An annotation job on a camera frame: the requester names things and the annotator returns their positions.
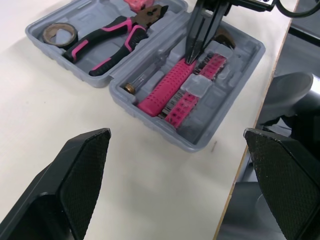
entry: pliers handle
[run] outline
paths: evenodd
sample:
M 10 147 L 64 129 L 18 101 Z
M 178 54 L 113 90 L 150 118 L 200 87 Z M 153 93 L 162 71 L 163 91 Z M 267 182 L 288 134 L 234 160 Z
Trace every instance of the pliers handle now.
M 112 23 L 99 28 L 84 36 L 75 45 L 69 48 L 63 56 L 72 63 L 76 63 L 81 56 L 98 43 L 130 33 L 124 45 L 111 57 L 99 63 L 90 72 L 91 76 L 100 76 L 110 70 L 125 56 L 130 54 L 136 45 L 148 37 L 147 30 L 140 25 L 134 25 L 129 17 L 119 16 Z

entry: pliers jaw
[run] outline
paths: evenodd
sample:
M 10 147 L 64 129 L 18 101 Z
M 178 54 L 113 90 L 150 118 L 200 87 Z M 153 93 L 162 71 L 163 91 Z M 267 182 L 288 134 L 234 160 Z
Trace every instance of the pliers jaw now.
M 198 0 L 192 12 L 185 46 L 185 62 L 192 64 L 214 37 L 231 4 L 227 0 Z
M 148 29 L 152 24 L 161 19 L 168 10 L 168 5 L 153 5 L 142 9 L 134 17 L 131 18 L 132 24 L 138 24 Z

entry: gray plastic tool case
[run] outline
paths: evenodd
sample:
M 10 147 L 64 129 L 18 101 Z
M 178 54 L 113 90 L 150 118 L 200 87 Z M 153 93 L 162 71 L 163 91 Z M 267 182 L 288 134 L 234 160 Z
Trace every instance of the gray plastic tool case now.
M 185 36 L 190 18 L 190 13 L 186 12 L 187 3 L 183 0 L 160 0 L 155 1 L 155 4 L 168 5 L 169 8 L 165 16 L 150 27 L 147 32 L 149 38 L 142 40 L 132 53 L 101 76 L 90 76 L 88 72 L 113 55 L 123 45 L 128 35 L 99 44 L 73 64 L 62 57 L 65 50 L 43 42 L 42 32 L 50 24 L 69 23 L 78 30 L 78 37 L 81 39 L 86 34 L 111 23 L 120 15 L 134 16 L 135 13 L 124 1 L 74 0 L 30 24 L 25 32 L 45 55 L 73 72 L 80 80 L 95 88 L 102 88 L 110 83 L 109 90 L 114 101 L 131 116 L 162 134 L 170 143 L 185 151 L 196 152 L 204 148 L 214 135 L 263 56 L 265 47 L 260 41 L 222 22 L 221 25 L 234 37 L 236 48 L 230 52 L 227 47 L 217 42 L 212 42 L 206 48 L 206 53 L 213 52 L 227 57 L 226 66 L 214 82 L 206 87 L 204 96 L 199 99 L 180 127 L 175 129 L 164 119 L 151 117 L 137 108 L 137 104 L 185 54 Z M 126 83 L 138 78 L 142 83 L 136 89 L 135 95 L 123 89 Z

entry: black cable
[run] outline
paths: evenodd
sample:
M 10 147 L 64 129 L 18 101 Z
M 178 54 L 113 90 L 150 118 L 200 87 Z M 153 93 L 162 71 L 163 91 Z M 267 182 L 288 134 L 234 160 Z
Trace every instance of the black cable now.
M 279 9 L 280 13 L 282 13 L 283 15 L 289 17 L 289 18 L 305 18 L 308 17 L 314 13 L 316 13 L 317 11 L 320 10 L 320 1 L 317 2 L 317 4 L 311 8 L 308 11 L 302 11 L 302 12 L 292 12 L 287 10 L 282 3 L 280 2 L 280 0 L 278 0 L 275 3 L 276 7 Z

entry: pink screwdriver handle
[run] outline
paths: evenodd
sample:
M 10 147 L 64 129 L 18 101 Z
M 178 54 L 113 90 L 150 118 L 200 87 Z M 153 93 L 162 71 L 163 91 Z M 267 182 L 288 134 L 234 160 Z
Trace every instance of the pink screwdriver handle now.
M 196 66 L 196 61 L 191 65 L 181 59 L 170 72 L 161 80 L 155 89 L 138 104 L 138 108 L 151 117 L 161 113 L 167 102 L 179 90 Z

